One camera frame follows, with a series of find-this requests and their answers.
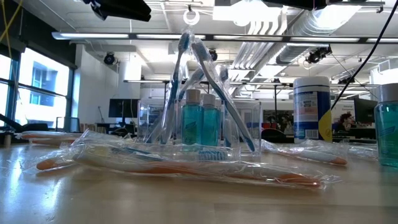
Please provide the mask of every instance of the person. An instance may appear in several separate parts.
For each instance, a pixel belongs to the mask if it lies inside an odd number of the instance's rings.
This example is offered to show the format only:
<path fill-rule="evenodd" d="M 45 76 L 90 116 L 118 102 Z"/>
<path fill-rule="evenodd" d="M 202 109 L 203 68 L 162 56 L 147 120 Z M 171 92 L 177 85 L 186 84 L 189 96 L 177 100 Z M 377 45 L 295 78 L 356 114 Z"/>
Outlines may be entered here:
<path fill-rule="evenodd" d="M 284 134 L 293 134 L 293 126 L 289 115 L 282 114 L 280 116 L 280 120 L 280 131 L 282 131 Z"/>
<path fill-rule="evenodd" d="M 349 131 L 351 129 L 351 126 L 353 125 L 354 121 L 352 118 L 351 113 L 345 113 L 340 116 L 340 120 L 338 121 L 336 125 L 336 132 L 339 131 Z"/>

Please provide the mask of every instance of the bottle cap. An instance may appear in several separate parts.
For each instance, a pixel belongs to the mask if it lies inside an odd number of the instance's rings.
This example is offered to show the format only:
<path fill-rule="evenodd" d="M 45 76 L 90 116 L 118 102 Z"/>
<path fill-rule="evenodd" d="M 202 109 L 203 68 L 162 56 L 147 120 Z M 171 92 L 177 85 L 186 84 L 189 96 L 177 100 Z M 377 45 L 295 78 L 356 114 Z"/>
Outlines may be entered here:
<path fill-rule="evenodd" d="M 200 90 L 187 90 L 187 103 L 200 104 Z"/>
<path fill-rule="evenodd" d="M 379 103 L 398 101 L 398 83 L 384 84 L 378 87 Z"/>
<path fill-rule="evenodd" d="M 213 94 L 202 94 L 203 96 L 203 106 L 210 105 L 216 106 L 216 96 Z"/>

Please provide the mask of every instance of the blue liquid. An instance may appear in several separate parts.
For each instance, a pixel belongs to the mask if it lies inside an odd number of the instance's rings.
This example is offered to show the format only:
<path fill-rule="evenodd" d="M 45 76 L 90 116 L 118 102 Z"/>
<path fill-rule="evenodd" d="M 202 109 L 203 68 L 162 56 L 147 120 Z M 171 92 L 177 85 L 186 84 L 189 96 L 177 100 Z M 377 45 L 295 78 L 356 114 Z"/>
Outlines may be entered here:
<path fill-rule="evenodd" d="M 384 102 L 374 109 L 379 163 L 398 167 L 398 102 Z"/>
<path fill-rule="evenodd" d="M 204 107 L 202 121 L 201 144 L 204 146 L 218 146 L 220 111 L 214 107 Z"/>
<path fill-rule="evenodd" d="M 183 144 L 200 144 L 201 106 L 187 104 L 182 107 L 181 134 Z"/>

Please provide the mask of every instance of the black cable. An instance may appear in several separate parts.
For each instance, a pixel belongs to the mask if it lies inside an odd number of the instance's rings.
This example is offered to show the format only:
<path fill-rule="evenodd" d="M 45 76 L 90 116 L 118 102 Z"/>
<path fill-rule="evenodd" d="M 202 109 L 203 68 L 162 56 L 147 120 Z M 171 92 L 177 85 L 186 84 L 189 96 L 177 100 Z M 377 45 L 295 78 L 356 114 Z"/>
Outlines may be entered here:
<path fill-rule="evenodd" d="M 350 78 L 350 80 L 348 81 L 348 83 L 344 86 L 343 90 L 341 91 L 341 93 L 337 96 L 337 99 L 335 100 L 335 102 L 333 103 L 333 106 L 331 106 L 331 109 L 333 109 L 336 106 L 336 103 L 338 102 L 338 100 L 341 98 L 341 96 L 343 96 L 344 91 L 347 89 L 348 85 L 355 79 L 355 76 L 359 73 L 359 71 L 361 71 L 361 69 L 366 65 L 366 63 L 368 62 L 368 60 L 371 58 L 373 52 L 375 51 L 376 47 L 379 45 L 380 43 L 380 39 L 383 36 L 384 32 L 387 29 L 388 24 L 391 21 L 391 18 L 393 17 L 396 9 L 398 6 L 398 0 L 396 0 L 396 3 L 394 4 L 394 7 L 391 10 L 390 16 L 388 17 L 386 24 L 384 25 L 383 29 L 380 32 L 379 37 L 377 38 L 376 43 L 374 43 L 374 46 L 372 48 L 372 50 L 370 51 L 369 55 L 366 57 L 365 61 L 362 63 L 362 65 L 358 68 L 358 70 L 354 73 L 354 75 Z"/>
<path fill-rule="evenodd" d="M 341 62 L 337 60 L 337 58 L 333 54 L 331 54 L 331 56 L 333 56 L 336 59 L 336 61 L 343 67 L 343 69 L 346 70 L 346 73 L 350 75 L 349 71 L 341 64 Z M 366 91 L 368 91 L 370 94 L 372 94 L 372 96 L 374 96 L 378 100 L 377 96 L 373 94 L 370 90 L 368 90 L 364 84 L 360 83 L 357 79 L 355 79 L 355 81 L 359 83 Z"/>

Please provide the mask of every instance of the white container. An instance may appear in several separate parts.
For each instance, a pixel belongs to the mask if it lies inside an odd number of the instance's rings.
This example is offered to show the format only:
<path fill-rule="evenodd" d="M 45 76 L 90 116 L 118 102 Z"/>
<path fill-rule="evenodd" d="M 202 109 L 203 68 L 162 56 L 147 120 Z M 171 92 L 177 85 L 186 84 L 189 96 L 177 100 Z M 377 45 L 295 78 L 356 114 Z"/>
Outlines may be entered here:
<path fill-rule="evenodd" d="M 294 142 L 332 141 L 330 85 L 327 77 L 294 80 Z"/>

